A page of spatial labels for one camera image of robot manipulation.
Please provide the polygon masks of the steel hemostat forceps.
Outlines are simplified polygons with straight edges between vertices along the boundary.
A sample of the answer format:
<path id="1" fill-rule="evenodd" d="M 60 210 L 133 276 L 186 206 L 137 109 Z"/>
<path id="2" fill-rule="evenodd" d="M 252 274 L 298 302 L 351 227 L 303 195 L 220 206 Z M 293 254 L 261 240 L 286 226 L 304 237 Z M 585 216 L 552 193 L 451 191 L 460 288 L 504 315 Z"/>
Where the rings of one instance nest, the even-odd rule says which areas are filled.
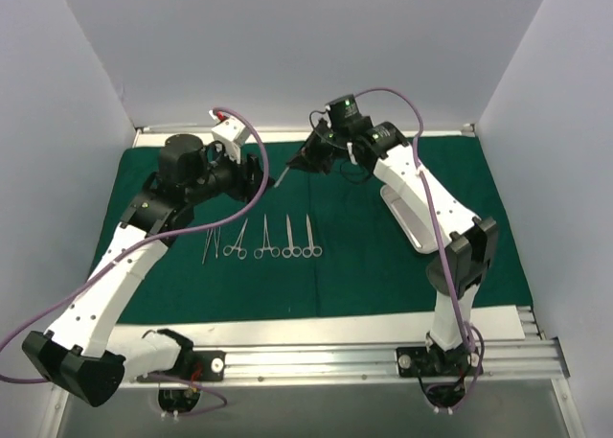
<path id="1" fill-rule="evenodd" d="M 235 255 L 239 260 L 244 260 L 247 257 L 247 250 L 243 247 L 242 243 L 247 230 L 248 222 L 249 219 L 244 220 L 234 243 L 224 246 L 223 255 L 225 257 Z"/>
<path id="2" fill-rule="evenodd" d="M 272 245 L 269 236 L 268 218 L 267 215 L 263 215 L 262 245 L 254 249 L 253 256 L 256 260 L 261 260 L 266 255 L 271 258 L 278 258 L 281 255 L 281 250 L 278 246 Z"/>

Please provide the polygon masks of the dark green surgical cloth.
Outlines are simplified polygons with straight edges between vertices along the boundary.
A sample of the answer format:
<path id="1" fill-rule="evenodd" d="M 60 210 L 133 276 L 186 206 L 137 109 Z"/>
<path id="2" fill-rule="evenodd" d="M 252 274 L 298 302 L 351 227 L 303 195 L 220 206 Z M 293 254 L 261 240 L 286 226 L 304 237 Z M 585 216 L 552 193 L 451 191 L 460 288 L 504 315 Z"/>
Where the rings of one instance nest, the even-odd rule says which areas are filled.
<path id="1" fill-rule="evenodd" d="M 493 217 L 500 227 L 492 266 L 475 307 L 531 306 L 533 298 L 511 233 L 509 220 L 476 138 L 420 139 L 420 159 L 447 190 L 479 217 Z M 127 150 L 108 203 L 96 263 L 112 239 L 131 199 L 157 169 L 157 148 Z M 431 311 L 436 291 L 426 278 L 432 256 L 418 253 L 380 196 L 381 183 L 362 184 L 351 164 L 337 165 L 330 175 L 289 172 L 278 188 L 268 190 L 245 217 L 221 227 L 218 257 L 211 242 L 205 263 L 206 233 L 179 237 L 148 273 L 123 311 L 120 322 L 138 325 L 244 320 L 337 317 Z M 287 246 L 285 216 L 293 242 L 307 246 L 309 215 L 320 257 L 284 259 L 262 246 L 263 217 L 270 243 Z M 248 219 L 240 247 L 234 245 Z"/>

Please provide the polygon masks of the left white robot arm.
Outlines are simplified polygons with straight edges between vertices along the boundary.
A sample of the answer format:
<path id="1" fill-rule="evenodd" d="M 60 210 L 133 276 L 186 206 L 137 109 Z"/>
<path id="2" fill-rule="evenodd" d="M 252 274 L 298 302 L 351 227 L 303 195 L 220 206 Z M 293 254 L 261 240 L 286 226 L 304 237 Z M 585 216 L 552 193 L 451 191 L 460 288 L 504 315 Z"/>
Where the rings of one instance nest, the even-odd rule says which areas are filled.
<path id="1" fill-rule="evenodd" d="M 194 232 L 196 205 L 225 194 L 252 207 L 272 181 L 264 153 L 242 153 L 247 131 L 218 131 L 210 144 L 175 134 L 157 169 L 130 201 L 99 264 L 64 313 L 45 332 L 30 332 L 22 350 L 44 380 L 97 407 L 125 380 L 151 373 L 187 379 L 193 342 L 170 329 L 110 341 L 115 325 L 148 272 L 176 237 Z"/>

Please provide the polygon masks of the steel tweezers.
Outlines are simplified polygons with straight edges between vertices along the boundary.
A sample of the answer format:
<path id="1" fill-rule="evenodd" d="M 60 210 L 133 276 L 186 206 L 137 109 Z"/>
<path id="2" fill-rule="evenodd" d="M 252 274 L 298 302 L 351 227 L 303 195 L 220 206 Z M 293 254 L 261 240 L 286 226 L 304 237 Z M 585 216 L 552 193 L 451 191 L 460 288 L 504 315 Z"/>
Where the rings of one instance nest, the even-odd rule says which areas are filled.
<path id="1" fill-rule="evenodd" d="M 213 230 L 214 229 L 208 229 L 206 231 L 206 240 L 204 242 L 203 252 L 202 252 L 202 259 L 201 259 L 201 264 L 202 265 L 205 264 L 205 261 L 206 261 L 206 258 L 207 258 L 207 254 L 208 254 L 210 243 L 211 243 L 212 236 L 213 236 L 213 233 L 212 233 Z"/>
<path id="2" fill-rule="evenodd" d="M 215 230 L 212 231 L 212 242 L 213 245 L 215 246 L 215 258 L 218 258 L 218 254 L 219 254 L 219 245 L 220 245 L 220 239 L 221 239 L 221 228 L 217 227 Z"/>

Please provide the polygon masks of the steel surgical scissors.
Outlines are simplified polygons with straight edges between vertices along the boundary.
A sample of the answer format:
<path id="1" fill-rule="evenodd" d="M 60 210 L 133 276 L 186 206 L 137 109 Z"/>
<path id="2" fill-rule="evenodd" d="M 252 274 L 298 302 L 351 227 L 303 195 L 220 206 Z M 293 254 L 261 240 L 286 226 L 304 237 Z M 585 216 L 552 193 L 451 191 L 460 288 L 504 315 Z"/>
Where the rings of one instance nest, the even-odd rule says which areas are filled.
<path id="1" fill-rule="evenodd" d="M 319 258 L 323 254 L 323 248 L 317 245 L 314 240 L 312 223 L 309 214 L 306 214 L 306 237 L 307 246 L 302 249 L 304 258 Z"/>
<path id="2" fill-rule="evenodd" d="M 294 242 L 292 224 L 289 215 L 285 216 L 285 229 L 287 246 L 282 249 L 282 256 L 284 259 L 299 258 L 302 255 L 302 249 Z"/>

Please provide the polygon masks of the steel instrument tray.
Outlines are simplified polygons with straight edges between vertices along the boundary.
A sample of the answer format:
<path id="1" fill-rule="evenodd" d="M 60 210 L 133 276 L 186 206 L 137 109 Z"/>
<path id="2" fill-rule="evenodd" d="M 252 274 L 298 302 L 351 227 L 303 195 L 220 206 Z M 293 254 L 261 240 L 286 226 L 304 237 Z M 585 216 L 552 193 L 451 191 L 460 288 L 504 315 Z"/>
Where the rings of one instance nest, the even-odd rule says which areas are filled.
<path id="1" fill-rule="evenodd" d="M 383 185 L 379 192 L 384 204 L 413 248 L 423 255 L 435 252 L 438 245 L 434 234 L 426 228 L 425 223 L 400 196 L 388 185 Z"/>

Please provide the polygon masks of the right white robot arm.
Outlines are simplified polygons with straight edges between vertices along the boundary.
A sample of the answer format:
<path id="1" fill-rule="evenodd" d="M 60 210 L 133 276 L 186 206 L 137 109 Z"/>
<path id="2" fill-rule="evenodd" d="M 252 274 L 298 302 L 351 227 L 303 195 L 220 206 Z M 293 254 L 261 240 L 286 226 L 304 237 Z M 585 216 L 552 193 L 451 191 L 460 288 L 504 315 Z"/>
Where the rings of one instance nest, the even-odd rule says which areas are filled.
<path id="1" fill-rule="evenodd" d="M 449 372 L 460 361 L 459 347 L 476 350 L 470 316 L 496 250 L 496 221 L 453 196 L 421 162 L 416 143 L 390 122 L 343 135 L 321 120 L 285 165 L 328 174 L 339 159 L 381 181 L 385 203 L 409 242 L 421 254 L 434 254 L 426 269 L 437 297 L 425 361 L 436 373 Z"/>

